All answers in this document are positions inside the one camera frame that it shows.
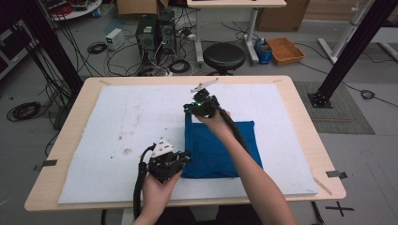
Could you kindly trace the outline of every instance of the carpet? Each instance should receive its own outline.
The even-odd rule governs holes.
[[[345,86],[339,85],[330,98],[332,109],[314,108],[307,96],[321,82],[294,82],[318,133],[375,134]]]

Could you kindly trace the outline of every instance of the floor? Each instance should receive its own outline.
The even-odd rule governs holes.
[[[125,34],[134,34],[137,22],[123,21],[117,15],[109,13],[101,18],[89,15],[68,22],[70,32],[84,57],[86,48],[95,41],[104,41],[104,37],[114,28],[121,28]],[[240,22],[238,25],[246,29],[248,24]],[[258,32],[255,34],[264,38],[288,37],[296,42],[305,53],[301,63],[328,72],[332,63],[319,55],[325,55],[318,38],[325,38],[333,45],[343,33],[345,22],[304,21],[298,32]],[[57,29],[61,43],[71,61],[76,64],[73,47]],[[202,24],[203,40],[233,41],[236,32],[223,26],[220,22]],[[182,75],[204,75],[211,69],[195,64],[193,45],[185,46],[187,60],[191,61],[193,69]],[[373,63],[367,55],[362,55],[346,75],[344,81],[362,90],[375,92],[378,98],[398,104],[398,63],[384,52],[377,44],[370,44],[364,53],[375,61]],[[105,52],[92,54],[88,62],[101,75],[108,74],[104,68]],[[125,73],[122,67],[129,68],[139,62],[140,55],[136,46],[129,46],[112,59],[112,71]],[[83,67],[79,74],[90,76],[87,68]],[[326,74],[300,64],[286,66],[269,65],[252,66],[247,60],[245,65],[234,72],[235,75],[288,75],[293,81],[323,82]],[[7,112],[13,107],[28,101],[39,101],[42,104],[48,98],[41,91],[46,82],[33,60],[29,57],[15,67],[0,82],[0,224],[100,224],[100,210],[67,211],[67,212],[27,212],[24,202],[34,185],[38,172],[34,167],[46,159],[45,148],[56,130],[49,118],[40,117],[34,120],[12,123],[6,119]],[[342,207],[355,211],[326,209],[327,206],[337,207],[335,201],[317,202],[322,218],[326,224],[398,224],[398,107],[377,99],[362,99],[360,94],[352,89],[349,93],[355,99],[362,113],[375,131],[375,135],[344,135],[320,133],[329,156],[337,170],[346,172],[348,178],[342,180],[347,196],[340,200]],[[293,211],[299,224],[316,224],[314,210],[310,202],[291,202]],[[217,207],[194,207],[194,214],[198,219],[213,218]],[[123,210],[108,210],[106,224],[120,224]]]

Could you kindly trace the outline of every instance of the orange basket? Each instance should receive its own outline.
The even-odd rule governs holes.
[[[272,55],[277,65],[297,63],[304,58],[304,53],[295,46],[292,40],[287,37],[267,39],[272,49]]]

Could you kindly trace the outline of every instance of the stool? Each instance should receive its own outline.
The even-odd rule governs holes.
[[[231,44],[214,44],[205,49],[203,59],[206,64],[217,71],[207,74],[212,76],[216,73],[220,75],[232,75],[228,70],[240,68],[245,63],[245,52],[239,47]]]

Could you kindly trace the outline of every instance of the hand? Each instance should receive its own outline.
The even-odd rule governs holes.
[[[220,112],[216,111],[214,116],[211,118],[205,118],[203,116],[195,115],[195,117],[202,123],[206,124],[207,127],[217,137],[221,137],[223,134],[232,134],[231,128],[225,123],[224,119],[220,116]]]
[[[176,173],[170,180],[165,181],[164,184],[159,182],[151,174],[145,178],[143,186],[144,208],[138,217],[140,220],[144,218],[152,224],[158,220],[167,203],[170,201],[173,188],[181,173],[182,171]]]

